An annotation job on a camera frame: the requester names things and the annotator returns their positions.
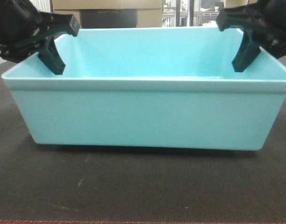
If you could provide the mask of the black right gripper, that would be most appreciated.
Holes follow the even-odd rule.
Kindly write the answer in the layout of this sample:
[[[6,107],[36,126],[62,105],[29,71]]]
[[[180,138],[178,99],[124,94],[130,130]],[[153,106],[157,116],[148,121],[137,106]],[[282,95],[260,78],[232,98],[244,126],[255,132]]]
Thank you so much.
[[[286,0],[257,0],[251,4],[224,8],[216,23],[220,31],[244,28],[232,66],[244,72],[264,48],[275,58],[286,56]]]

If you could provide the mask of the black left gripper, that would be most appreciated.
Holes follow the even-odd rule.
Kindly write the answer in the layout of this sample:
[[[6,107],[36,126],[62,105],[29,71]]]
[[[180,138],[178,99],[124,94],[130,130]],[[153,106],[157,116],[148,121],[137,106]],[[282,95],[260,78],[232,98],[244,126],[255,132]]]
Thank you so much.
[[[79,22],[73,14],[38,11],[29,0],[0,0],[0,57],[20,62],[38,52],[38,57],[55,75],[62,75],[65,63],[54,35],[76,37]]]

